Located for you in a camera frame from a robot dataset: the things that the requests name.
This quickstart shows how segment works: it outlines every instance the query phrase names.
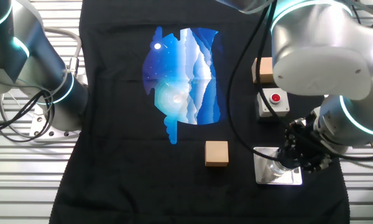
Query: metal base plate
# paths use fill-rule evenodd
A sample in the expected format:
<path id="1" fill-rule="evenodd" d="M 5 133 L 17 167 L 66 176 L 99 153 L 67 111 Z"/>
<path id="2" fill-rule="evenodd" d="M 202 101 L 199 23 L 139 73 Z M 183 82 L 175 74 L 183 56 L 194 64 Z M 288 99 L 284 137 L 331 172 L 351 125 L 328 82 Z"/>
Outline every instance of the metal base plate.
<path id="1" fill-rule="evenodd" d="M 43 110 L 39 107 L 35 107 L 35 113 L 42 114 Z M 46 119 L 44 116 L 33 116 L 32 126 L 30 127 L 30 134 L 29 136 L 35 136 L 38 132 L 42 130 Z M 67 139 L 77 139 L 79 136 L 80 131 L 59 131 L 53 127 L 51 127 L 42 137 L 35 140 L 35 142 L 57 142 L 63 141 Z"/>
<path id="2" fill-rule="evenodd" d="M 256 151 L 269 156 L 275 156 L 277 147 L 255 147 Z M 263 157 L 254 155 L 254 166 L 256 168 L 256 181 L 258 184 L 275 184 L 275 185 L 301 185 L 303 183 L 301 169 L 280 173 L 275 173 L 276 165 L 274 161 L 264 159 Z"/>

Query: black cable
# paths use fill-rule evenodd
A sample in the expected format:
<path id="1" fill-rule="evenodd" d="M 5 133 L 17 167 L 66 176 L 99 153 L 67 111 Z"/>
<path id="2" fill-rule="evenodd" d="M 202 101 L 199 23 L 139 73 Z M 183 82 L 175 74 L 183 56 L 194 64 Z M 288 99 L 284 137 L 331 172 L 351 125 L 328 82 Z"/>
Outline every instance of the black cable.
<path id="1" fill-rule="evenodd" d="M 273 5 L 274 8 L 276 7 L 276 3 L 277 3 L 277 1 L 274 1 L 274 3 L 272 3 L 272 5 Z M 267 37 L 268 37 L 268 34 L 270 32 L 270 26 L 272 24 L 272 19 L 273 19 L 273 16 L 269 16 L 268 17 L 268 22 L 267 22 L 267 24 L 265 26 L 265 30 L 266 31 L 264 32 L 264 35 L 263 35 L 263 38 L 262 38 L 262 41 L 261 41 L 261 44 L 260 44 L 259 53 L 258 53 L 258 56 L 257 56 L 257 65 L 256 65 L 256 80 L 257 80 L 258 91 L 259 91 L 259 93 L 261 95 L 262 101 L 264 102 L 264 104 L 266 105 L 266 107 L 268 107 L 268 110 L 271 112 L 272 116 L 274 116 L 275 118 L 277 118 L 285 126 L 285 128 L 288 131 L 290 131 L 299 141 L 301 141 L 303 144 L 311 147 L 312 149 L 315 149 L 315 150 L 320 151 L 320 152 L 325 153 L 325 154 L 329 154 L 329 155 L 331 155 L 333 157 L 338 157 L 338 158 L 342 158 L 342 159 L 348 159 L 348 160 L 351 160 L 351 161 L 371 161 L 371 160 L 373 160 L 373 156 L 372 157 L 351 157 L 351 156 L 344 156 L 344 155 L 341 155 L 341 154 L 338 154 L 338 153 L 334 153 L 334 152 L 330 151 L 329 149 L 327 149 L 325 147 L 320 147 L 320 146 L 312 143 L 310 140 L 307 140 L 306 138 L 304 138 L 303 136 L 301 136 L 300 134 L 298 134 L 294 129 L 292 129 L 284 120 L 282 120 L 278 116 L 278 114 L 271 107 L 270 103 L 268 102 L 267 98 L 264 95 L 264 91 L 263 91 L 263 88 L 262 88 L 261 78 L 260 78 L 260 66 L 261 66 L 262 54 L 264 53 L 265 43 L 267 42 Z"/>
<path id="2" fill-rule="evenodd" d="M 351 7 L 352 7 L 352 10 L 353 10 L 354 13 L 355 13 L 355 16 L 356 16 L 356 19 L 358 20 L 358 23 L 359 23 L 359 24 L 362 24 L 362 23 L 361 23 L 361 19 L 359 18 L 359 15 L 358 15 L 358 12 L 356 11 L 355 6 L 352 5 Z"/>
<path id="3" fill-rule="evenodd" d="M 55 114 L 55 107 L 54 107 L 54 105 L 51 105 L 52 102 L 49 101 L 48 99 L 50 99 L 50 98 L 49 97 L 44 98 L 44 100 L 46 102 L 46 105 L 47 105 L 47 109 L 48 109 L 46 122 L 45 122 L 45 125 L 42 128 L 42 130 L 36 136 L 33 136 L 33 137 L 22 136 L 22 137 L 27 138 L 27 139 L 26 140 L 16 140 L 16 139 L 10 138 L 6 133 L 4 133 L 2 130 L 0 130 L 1 135 L 3 137 L 5 137 L 6 139 L 12 141 L 12 142 L 18 142 L 18 143 L 31 142 L 31 141 L 33 141 L 37 138 L 42 137 L 45 133 L 47 133 L 47 131 L 49 131 L 49 129 L 52 125 L 53 119 L 54 119 L 54 114 Z M 4 108 L 2 108 L 2 104 L 1 104 L 1 99 L 0 99 L 0 113 L 1 113 L 1 116 L 2 116 L 3 120 L 6 121 L 6 118 L 5 118 L 5 115 L 4 115 L 4 113 L 5 113 Z M 9 128 L 11 128 L 15 133 L 18 133 L 18 131 L 15 130 L 11 125 L 9 125 Z"/>
<path id="4" fill-rule="evenodd" d="M 44 94 L 44 91 L 40 91 L 32 99 L 30 99 L 30 101 L 26 103 L 26 105 L 15 115 L 15 117 L 13 117 L 11 120 L 7 122 L 0 123 L 0 130 L 3 130 L 4 128 L 8 127 L 12 123 L 23 117 L 25 114 L 27 114 L 37 104 L 39 98 L 41 96 L 44 96 Z"/>
<path id="5" fill-rule="evenodd" d="M 30 99 L 30 101 L 26 103 L 26 105 L 15 115 L 14 118 L 12 118 L 11 120 L 9 120 L 7 122 L 0 123 L 0 128 L 2 126 L 7 126 L 7 125 L 12 124 L 14 121 L 16 121 L 17 119 L 21 118 L 23 115 L 25 115 L 27 112 L 29 112 L 32 109 L 32 107 L 37 103 L 37 101 L 39 100 L 39 98 L 40 98 L 40 96 L 42 94 L 43 94 L 42 92 L 39 92 L 32 99 Z"/>
<path id="6" fill-rule="evenodd" d="M 231 106 L 230 106 L 230 99 L 231 99 L 231 89 L 232 89 L 232 84 L 233 84 L 233 81 L 234 81 L 234 78 L 235 78 L 235 74 L 237 72 L 237 69 L 239 68 L 241 62 L 242 62 L 242 59 L 244 57 L 244 55 L 246 54 L 247 50 L 249 49 L 249 46 L 251 45 L 251 43 L 253 42 L 253 39 L 254 37 L 257 35 L 259 29 L 260 29 L 260 26 L 262 24 L 262 22 L 264 21 L 265 19 L 265 16 L 267 15 L 267 12 L 268 12 L 268 9 L 269 9 L 269 6 L 266 7 L 261 16 L 260 16 L 260 19 L 256 25 L 256 28 L 254 29 L 252 35 L 250 36 L 250 39 L 247 41 L 247 44 L 246 46 L 244 47 L 243 51 L 242 51 L 242 54 L 241 56 L 239 56 L 239 59 L 237 60 L 236 62 L 236 65 L 232 71 L 232 74 L 231 74 L 231 77 L 229 79 L 229 83 L 228 83 L 228 90 L 227 90 L 227 97 L 226 97 L 226 113 L 227 113 L 227 117 L 228 117 L 228 121 L 229 121 L 229 125 L 231 126 L 231 129 L 233 131 L 233 133 L 235 134 L 237 140 L 246 148 L 248 149 L 249 151 L 253 152 L 254 154 L 257 154 L 258 156 L 261 156 L 263 158 L 266 158 L 266 159 L 270 159 L 270 160 L 273 160 L 273 161 L 280 161 L 280 159 L 278 158 L 274 158 L 274 157 L 271 157 L 271 156 L 268 156 L 268 155 L 265 155 L 261 152 L 258 152 L 256 150 L 254 150 L 253 148 L 251 148 L 244 140 L 243 138 L 237 133 L 236 131 L 236 128 L 235 128 L 235 124 L 232 120 L 232 116 L 231 116 Z M 274 16 L 274 13 L 275 13 L 275 8 L 271 9 L 271 12 L 270 12 L 270 17 Z"/>

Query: printed graphic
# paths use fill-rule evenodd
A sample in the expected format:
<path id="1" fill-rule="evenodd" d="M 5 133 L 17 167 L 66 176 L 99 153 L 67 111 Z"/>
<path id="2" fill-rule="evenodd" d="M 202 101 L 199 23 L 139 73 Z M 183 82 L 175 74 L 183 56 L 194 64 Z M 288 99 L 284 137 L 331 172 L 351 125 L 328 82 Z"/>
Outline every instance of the printed graphic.
<path id="1" fill-rule="evenodd" d="M 211 47 L 218 32 L 193 28 L 163 37 L 158 27 L 143 67 L 147 94 L 155 90 L 155 106 L 167 117 L 170 142 L 177 143 L 177 122 L 211 124 L 219 121 L 216 70 Z"/>

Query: wire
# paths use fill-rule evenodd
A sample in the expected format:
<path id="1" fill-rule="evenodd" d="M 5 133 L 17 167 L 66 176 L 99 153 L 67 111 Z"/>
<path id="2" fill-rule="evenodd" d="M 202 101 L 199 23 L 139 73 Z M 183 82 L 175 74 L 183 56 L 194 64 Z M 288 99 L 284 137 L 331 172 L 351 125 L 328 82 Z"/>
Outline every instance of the wire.
<path id="1" fill-rule="evenodd" d="M 67 30 L 58 29 L 58 28 L 54 28 L 54 27 L 44 27 L 44 30 L 46 32 L 51 32 L 51 33 L 54 33 L 54 34 L 67 35 L 67 36 L 75 39 L 77 41 L 77 46 L 76 46 L 76 52 L 75 52 L 73 57 L 75 57 L 75 58 L 79 57 L 80 51 L 81 51 L 81 39 L 77 34 L 75 34 L 74 32 L 70 32 L 70 31 L 67 31 Z"/>
<path id="2" fill-rule="evenodd" d="M 359 23 L 359 24 L 362 24 L 362 23 L 361 23 L 361 18 L 359 18 L 359 15 L 358 15 L 358 12 L 356 11 L 355 6 L 352 5 L 351 7 L 352 7 L 352 10 L 353 10 L 354 13 L 355 13 L 355 16 L 356 16 L 356 19 L 358 20 L 358 23 Z"/>
<path id="3" fill-rule="evenodd" d="M 24 83 L 26 83 L 28 85 L 15 85 L 15 84 L 7 84 L 7 83 L 0 83 L 0 84 L 7 85 L 7 86 L 12 86 L 12 87 L 17 87 L 17 88 L 38 88 L 41 91 L 46 91 L 47 93 L 50 93 L 50 96 L 44 98 L 45 100 L 51 98 L 51 102 L 54 102 L 54 93 L 51 93 L 48 89 L 40 87 L 40 86 L 37 86 L 37 85 L 30 84 L 30 83 L 28 83 L 26 81 L 23 81 L 20 78 L 18 78 L 18 80 L 22 81 L 22 82 L 24 82 Z M 53 106 L 53 104 L 50 105 L 50 107 L 48 108 L 48 110 L 45 113 L 43 113 L 43 114 L 37 114 L 37 115 L 38 116 L 46 115 L 48 113 L 48 111 L 51 109 L 52 106 Z"/>
<path id="4" fill-rule="evenodd" d="M 352 1 L 354 3 L 355 6 L 359 7 L 360 9 L 362 9 L 363 11 L 366 11 L 370 14 L 373 15 L 373 9 L 367 7 L 365 4 L 359 2 L 359 1 Z"/>
<path id="5" fill-rule="evenodd" d="M 8 127 L 12 123 L 14 123 L 15 121 L 17 121 L 21 117 L 23 117 L 25 114 L 27 114 L 33 108 L 33 106 L 36 105 L 36 103 L 38 102 L 39 98 L 42 97 L 42 96 L 44 96 L 44 94 L 45 94 L 44 91 L 38 92 L 32 99 L 30 99 L 29 102 L 26 103 L 26 105 L 15 115 L 15 117 L 13 117 L 9 121 L 5 121 L 3 123 L 0 123 L 0 130 L 3 130 L 4 128 Z"/>
<path id="6" fill-rule="evenodd" d="M 246 148 L 248 149 L 249 151 L 253 152 L 254 154 L 257 154 L 258 156 L 261 156 L 263 158 L 266 158 L 266 159 L 270 159 L 270 160 L 273 160 L 273 161 L 280 161 L 280 159 L 278 158 L 274 158 L 274 157 L 271 157 L 271 156 L 268 156 L 268 155 L 265 155 L 261 152 L 258 152 L 254 149 L 252 149 L 244 140 L 243 138 L 237 133 L 236 131 L 236 128 L 235 128 L 235 124 L 232 120 L 232 116 L 231 116 L 231 106 L 230 106 L 230 99 L 231 99 L 231 89 L 232 89 L 232 84 L 233 84 L 233 81 L 234 81 L 234 78 L 235 78 L 235 75 L 236 75 L 236 72 L 237 72 L 237 69 L 239 68 L 241 62 L 242 62 L 242 59 L 244 57 L 244 55 L 246 54 L 247 50 L 249 49 L 249 46 L 251 45 L 251 43 L 253 42 L 253 39 L 254 37 L 257 35 L 259 29 L 260 29 L 260 26 L 261 24 L 263 23 L 264 19 L 265 19 L 265 16 L 267 15 L 267 12 L 268 12 L 268 9 L 269 9 L 269 6 L 266 7 L 261 16 L 260 16 L 260 19 L 256 25 L 256 28 L 254 29 L 252 35 L 250 36 L 250 39 L 247 41 L 247 44 L 246 46 L 244 47 L 243 51 L 242 51 L 242 54 L 241 56 L 239 56 L 239 59 L 237 60 L 236 62 L 236 65 L 232 71 L 232 74 L 231 74 L 231 77 L 229 78 L 229 83 L 228 83 L 228 90 L 227 90 L 227 97 L 226 97 L 226 113 L 227 113 L 227 117 L 228 117 L 228 121 L 229 121 L 229 125 L 231 126 L 231 129 L 233 131 L 233 133 L 235 134 L 237 140 L 239 140 L 239 142 Z M 274 16 L 274 12 L 275 12 L 275 7 L 271 8 L 271 12 L 270 12 L 270 16 L 271 16 L 271 13 L 272 13 L 272 17 Z"/>
<path id="7" fill-rule="evenodd" d="M 277 1 L 274 1 L 274 3 L 272 4 L 272 7 L 276 7 L 276 3 Z M 267 37 L 268 37 L 268 34 L 270 32 L 270 26 L 272 24 L 272 19 L 273 19 L 273 15 L 270 15 L 268 17 L 268 21 L 267 21 L 267 24 L 265 26 L 265 32 L 264 32 L 264 35 L 263 35 L 263 38 L 261 40 L 261 44 L 260 44 L 260 48 L 259 48 L 259 53 L 258 53 L 258 56 L 257 56 L 257 65 L 256 65 L 256 81 L 257 81 L 257 87 L 258 87 L 258 91 L 261 95 L 261 98 L 262 98 L 262 101 L 264 102 L 264 104 L 266 105 L 266 107 L 268 107 L 268 110 L 271 112 L 272 116 L 274 116 L 276 119 L 278 119 L 284 126 L 285 128 L 290 131 L 298 140 L 300 140 L 303 144 L 305 144 L 306 146 L 309 146 L 317 151 L 320 151 L 322 153 L 325 153 L 325 154 L 329 154 L 333 157 L 338 157 L 338 158 L 342 158 L 342 159 L 348 159 L 348 160 L 351 160 L 351 161 L 371 161 L 373 160 L 373 156 L 372 157 L 351 157 L 351 156 L 344 156 L 344 155 L 341 155 L 341 154 L 338 154 L 338 153 L 334 153 L 334 152 L 331 152 L 329 149 L 325 148 L 325 147 L 320 147 L 314 143 L 312 143 L 310 140 L 307 140 L 306 138 L 304 138 L 303 136 L 301 136 L 300 134 L 298 134 L 294 129 L 292 129 L 284 120 L 282 120 L 278 114 L 274 111 L 274 109 L 271 107 L 270 103 L 268 102 L 267 98 L 265 97 L 265 94 L 264 94 L 264 91 L 263 91 L 263 88 L 262 88 L 262 84 L 261 84 L 261 78 L 260 78 L 260 66 L 261 66 L 261 58 L 262 58 L 262 54 L 264 53 L 264 47 L 265 47 L 265 43 L 267 42 Z"/>
<path id="8" fill-rule="evenodd" d="M 8 92 L 8 95 L 10 95 L 11 98 L 18 104 L 19 108 L 22 108 L 21 104 L 18 102 L 18 100 L 10 92 Z M 42 116 L 42 115 L 38 115 L 38 114 L 36 114 L 34 112 L 29 112 L 28 115 L 31 116 L 31 117 L 33 117 L 34 115 L 36 115 L 36 116 Z"/>
<path id="9" fill-rule="evenodd" d="M 47 107 L 49 107 L 49 105 L 52 105 L 51 102 L 47 101 L 46 100 L 46 104 L 47 104 Z M 4 111 L 4 107 L 2 105 L 2 100 L 1 100 L 1 97 L 0 97 L 0 114 L 3 118 L 4 121 L 7 120 L 7 116 L 6 116 L 6 113 Z M 30 142 L 30 141 L 33 141 L 37 138 L 40 138 L 42 137 L 45 133 L 47 133 L 47 131 L 50 129 L 51 125 L 52 125 L 52 122 L 53 122 L 53 117 L 54 117 L 54 114 L 55 114 L 55 107 L 51 107 L 50 110 L 48 110 L 48 119 L 46 120 L 46 123 L 44 125 L 44 127 L 42 128 L 42 130 L 34 137 L 30 137 L 28 135 L 25 135 L 25 134 L 22 134 L 20 133 L 19 131 L 17 131 L 15 128 L 13 128 L 11 125 L 9 125 L 9 128 L 12 129 L 16 134 L 24 137 L 24 138 L 27 138 L 27 140 L 15 140 L 15 139 L 12 139 L 10 138 L 7 134 L 5 134 L 4 132 L 2 132 L 0 130 L 0 133 L 3 135 L 3 137 L 5 137 L 6 139 L 12 141 L 12 142 Z"/>

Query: metal grating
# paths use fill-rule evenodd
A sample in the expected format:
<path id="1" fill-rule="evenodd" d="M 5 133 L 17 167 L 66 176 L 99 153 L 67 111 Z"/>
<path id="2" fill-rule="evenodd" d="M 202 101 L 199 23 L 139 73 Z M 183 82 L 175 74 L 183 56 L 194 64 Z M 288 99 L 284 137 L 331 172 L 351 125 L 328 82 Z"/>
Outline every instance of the metal grating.
<path id="1" fill-rule="evenodd" d="M 40 11 L 45 26 L 59 27 L 78 34 L 81 0 L 31 0 Z M 373 0 L 362 0 L 373 6 Z M 359 11 L 365 25 L 373 24 L 373 17 Z M 55 50 L 66 63 L 73 55 L 76 43 L 67 37 L 48 34 Z M 83 53 L 80 72 L 85 73 Z M 19 90 L 12 90 L 21 104 L 27 98 Z M 5 109 L 14 116 L 19 106 L 6 95 Z M 25 116 L 16 127 L 28 133 L 32 117 Z M 0 224 L 47 224 L 52 204 L 67 160 L 76 139 L 55 144 L 16 144 L 0 135 Z M 373 148 L 351 149 L 349 155 L 373 156 Z M 341 162 L 351 203 L 352 224 L 373 224 L 373 162 L 355 164 Z"/>

